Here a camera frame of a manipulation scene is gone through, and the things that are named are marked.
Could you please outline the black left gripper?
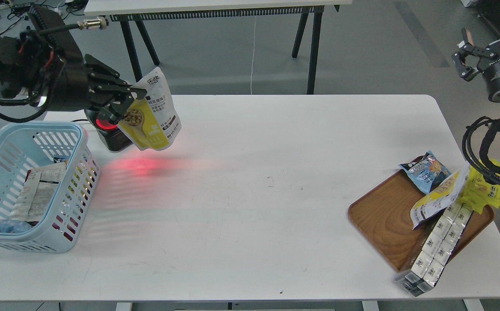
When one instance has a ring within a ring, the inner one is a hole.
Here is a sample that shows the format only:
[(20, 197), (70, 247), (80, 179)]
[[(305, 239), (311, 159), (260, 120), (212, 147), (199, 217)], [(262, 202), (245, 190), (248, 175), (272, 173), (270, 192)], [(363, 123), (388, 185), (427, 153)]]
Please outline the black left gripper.
[(19, 37), (20, 87), (29, 103), (47, 111), (99, 112), (99, 120), (117, 125), (134, 99), (147, 95), (145, 89), (120, 79), (120, 73), (90, 54), (83, 54), (71, 30), (103, 30), (108, 20), (99, 16), (65, 24), (60, 15), (33, 5), (28, 16), (34, 25)]

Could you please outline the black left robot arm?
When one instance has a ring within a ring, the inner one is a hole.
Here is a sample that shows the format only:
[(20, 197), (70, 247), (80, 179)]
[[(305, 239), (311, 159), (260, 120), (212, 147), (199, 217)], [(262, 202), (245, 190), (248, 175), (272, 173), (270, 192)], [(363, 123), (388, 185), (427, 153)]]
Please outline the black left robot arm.
[(72, 24), (54, 11), (33, 5), (28, 16), (34, 28), (17, 38), (0, 35), (0, 119), (24, 123), (47, 111), (94, 111), (118, 124), (135, 100), (147, 91), (89, 54), (82, 54), (73, 29), (103, 30), (99, 16)]

